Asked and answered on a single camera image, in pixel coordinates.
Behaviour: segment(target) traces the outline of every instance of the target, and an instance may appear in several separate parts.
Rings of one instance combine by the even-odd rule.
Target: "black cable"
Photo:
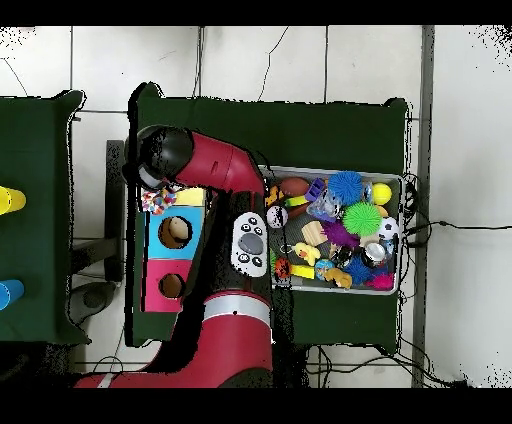
[[[261,93],[258,97],[258,102],[261,100],[261,96],[263,95],[263,91],[265,91],[265,83],[267,82],[267,75],[268,75],[268,71],[270,69],[270,55],[274,52],[275,49],[277,49],[277,46],[279,46],[279,44],[281,43],[281,40],[283,39],[284,35],[286,34],[286,31],[288,31],[288,28],[290,28],[290,26],[288,25],[286,27],[286,29],[283,31],[283,34],[281,35],[281,38],[279,39],[279,41],[277,42],[277,44],[274,46],[274,48],[272,50],[270,50],[269,54],[268,54],[268,66],[267,66],[267,71],[265,72],[265,77],[263,78],[263,86],[261,87]]]

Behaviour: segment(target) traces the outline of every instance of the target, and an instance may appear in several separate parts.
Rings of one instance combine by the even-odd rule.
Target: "tennis ball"
[[[373,202],[376,205],[385,205],[391,199],[391,189],[388,185],[377,183],[373,185]]]

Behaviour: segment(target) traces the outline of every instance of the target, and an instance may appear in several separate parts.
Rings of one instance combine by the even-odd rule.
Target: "dark green tabletop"
[[[66,314],[70,263],[68,121],[83,93],[54,99],[0,98],[0,185],[27,198],[0,216],[0,280],[24,296],[0,311],[0,341],[87,343]]]
[[[148,84],[137,102],[139,129],[153,124],[188,127],[244,147],[264,164],[350,169],[401,175],[407,104],[305,104],[161,98]],[[143,217],[138,216],[134,284],[134,339],[168,340],[175,314],[140,311]],[[395,350],[397,295],[293,292],[294,341],[367,343]]]

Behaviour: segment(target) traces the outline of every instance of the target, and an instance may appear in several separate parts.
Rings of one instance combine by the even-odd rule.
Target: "purple toy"
[[[311,186],[309,187],[308,192],[304,195],[306,200],[309,200],[310,202],[314,202],[316,199],[318,199],[318,196],[322,194],[322,191],[324,191],[325,188],[325,182],[321,178],[316,178],[311,183]]]
[[[321,224],[324,229],[323,233],[327,236],[327,240],[329,240],[332,244],[335,244],[336,246],[349,247],[359,246],[359,237],[348,233],[341,223],[322,222]]]

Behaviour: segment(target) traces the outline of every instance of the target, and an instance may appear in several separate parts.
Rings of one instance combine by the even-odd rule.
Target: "toy bin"
[[[308,182],[313,182],[316,178],[327,179],[330,175],[335,174],[337,170],[323,170],[323,169],[309,169],[309,168],[293,168],[293,167],[280,167],[273,166],[270,170],[260,165],[260,171],[265,178],[266,185],[270,187],[279,183],[283,178],[286,177],[300,177]],[[359,173],[364,182],[372,183],[384,183],[387,184],[392,191],[391,199],[384,205],[384,208],[388,212],[389,216],[396,219],[398,224],[398,237],[394,238],[393,254],[391,259],[387,262],[388,272],[393,273],[393,286],[388,290],[378,290],[372,287],[368,287],[364,284],[352,284],[350,289],[336,287],[334,283],[322,281],[320,279],[309,279],[301,277],[291,277],[284,281],[276,279],[272,270],[272,286],[276,285],[289,285],[291,283],[292,290],[311,291],[311,292],[328,292],[328,293],[349,293],[349,294],[360,294],[360,295],[390,295],[398,289],[400,280],[400,265],[401,265],[401,251],[402,251],[402,232],[403,232],[403,210],[405,204],[405,183],[401,176],[392,174],[378,174],[378,173]],[[278,200],[273,205],[285,206],[285,199]],[[302,227],[311,221],[317,219],[313,216],[304,212],[296,218],[289,219],[283,229],[273,229],[268,226],[268,237],[269,247],[276,253],[278,257],[284,257],[283,250],[286,248],[285,238],[287,245],[295,245],[299,242],[304,242],[304,236],[302,235]],[[321,258],[329,258],[329,251],[331,243],[329,241],[324,242],[318,246],[320,250]],[[307,265],[306,262],[296,256],[293,252],[288,254],[288,260],[292,265]]]

